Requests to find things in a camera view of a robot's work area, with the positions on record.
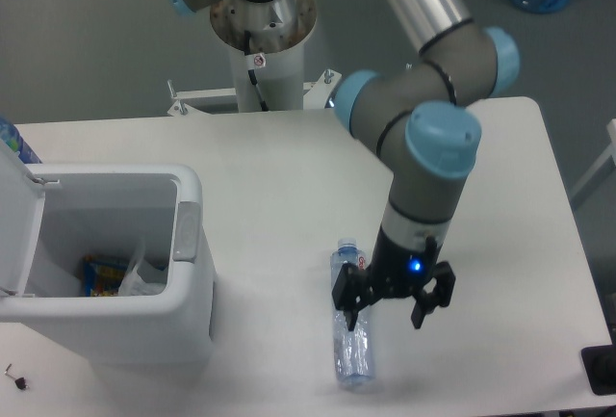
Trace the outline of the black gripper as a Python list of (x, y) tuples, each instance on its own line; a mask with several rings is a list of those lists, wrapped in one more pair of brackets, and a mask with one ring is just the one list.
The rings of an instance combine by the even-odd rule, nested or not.
[[(448, 261), (437, 263), (439, 252), (433, 236), (412, 249), (397, 244), (380, 228), (369, 267), (344, 263), (332, 289), (334, 307), (344, 313), (347, 330), (353, 331), (359, 313), (378, 300), (412, 296), (416, 303), (410, 320), (415, 329), (437, 307), (448, 307), (456, 276)], [(431, 280), (435, 285), (427, 292), (424, 287)]]

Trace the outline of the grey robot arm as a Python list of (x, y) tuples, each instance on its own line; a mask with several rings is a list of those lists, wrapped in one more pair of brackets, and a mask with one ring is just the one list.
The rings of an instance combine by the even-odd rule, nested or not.
[[(348, 328), (380, 300), (413, 298), (414, 326), (449, 305), (455, 276), (438, 255), (481, 138), (469, 106), (509, 87), (520, 67), (513, 38), (478, 28), (462, 0), (388, 1), (419, 62), (394, 78), (354, 72), (332, 96), (340, 123), (393, 175), (370, 265), (343, 265), (332, 290)], [(313, 0), (170, 2), (179, 13), (209, 11), (213, 29), (238, 58), (241, 111), (301, 107), (303, 66), (281, 63), (280, 56), (312, 32)]]

